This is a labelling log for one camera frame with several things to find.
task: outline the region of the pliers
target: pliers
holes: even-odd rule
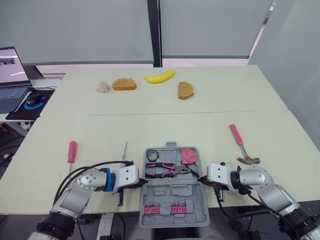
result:
[[[173,163],[163,163],[163,162],[155,162],[155,163],[146,163],[145,164],[146,169],[148,168],[165,168],[169,169],[170,171],[155,174],[155,173],[145,173],[146,178],[152,178],[152,179],[163,179],[163,178],[173,178],[177,174],[189,174],[191,173],[191,169],[187,167],[182,166],[176,166]]]

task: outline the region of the hammer head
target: hammer head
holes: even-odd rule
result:
[[[252,164],[259,164],[260,159],[259,158],[251,158],[249,156],[245,156],[245,159],[238,157],[237,160],[243,164],[252,165]]]

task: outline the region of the computer mouse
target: computer mouse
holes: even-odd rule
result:
[[[38,103],[40,103],[41,97],[42,96],[40,94],[33,94],[33,95],[28,96],[26,99],[26,105],[28,107],[32,107],[32,106],[37,105]]]

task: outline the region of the toolbox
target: toolbox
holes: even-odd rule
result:
[[[205,227],[209,210],[195,147],[148,148],[144,154],[145,183],[140,194],[139,224],[144,229]]]

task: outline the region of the hammer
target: hammer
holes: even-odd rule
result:
[[[236,125],[231,124],[230,126],[231,132],[234,136],[234,139],[236,140],[236,142],[238,143],[238,145],[241,147],[243,154],[244,154],[244,159],[241,157],[238,157],[237,160],[243,164],[247,164],[247,165],[252,165],[252,164],[259,164],[260,163],[260,159],[259,158],[251,158],[249,157],[245,147],[244,147],[244,141],[242,140],[240,134],[238,133],[238,130],[236,128]]]

